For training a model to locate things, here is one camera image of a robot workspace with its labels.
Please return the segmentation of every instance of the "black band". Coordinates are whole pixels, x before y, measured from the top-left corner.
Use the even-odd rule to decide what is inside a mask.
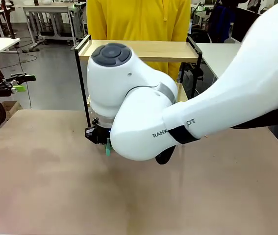
[[[172,130],[168,131],[169,134],[179,143],[185,144],[193,141],[197,141],[195,138],[184,126],[178,126]]]

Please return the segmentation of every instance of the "person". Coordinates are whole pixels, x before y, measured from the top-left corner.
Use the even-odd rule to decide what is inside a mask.
[[[88,0],[92,39],[185,42],[191,0]],[[176,81],[180,63],[146,62]]]

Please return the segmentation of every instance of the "round control button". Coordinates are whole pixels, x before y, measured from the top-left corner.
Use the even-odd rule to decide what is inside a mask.
[[[101,53],[107,58],[115,58],[121,54],[121,50],[116,46],[107,46],[101,51]]]

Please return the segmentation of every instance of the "cardboard box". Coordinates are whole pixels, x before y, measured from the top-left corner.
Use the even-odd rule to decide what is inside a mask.
[[[23,109],[21,104],[18,101],[4,101],[1,103],[3,107],[6,110],[6,120],[9,120],[15,112],[17,112],[19,109]]]

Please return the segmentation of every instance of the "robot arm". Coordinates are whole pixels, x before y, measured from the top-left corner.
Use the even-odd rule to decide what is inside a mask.
[[[116,152],[129,159],[148,160],[177,144],[197,140],[276,109],[277,18],[278,5],[254,23],[222,77],[204,93],[187,102],[172,105],[166,93],[148,85],[126,88],[126,95],[120,93],[120,106],[115,106],[117,112],[110,131]],[[132,58],[129,59],[129,68],[134,69],[135,75],[135,68],[142,65],[135,55],[132,57],[135,62],[131,64]],[[122,76],[123,66],[126,64],[114,67],[116,72],[120,72],[118,77]],[[140,71],[142,77],[147,78],[145,82],[170,84],[169,77],[162,76],[160,81],[151,70]]]

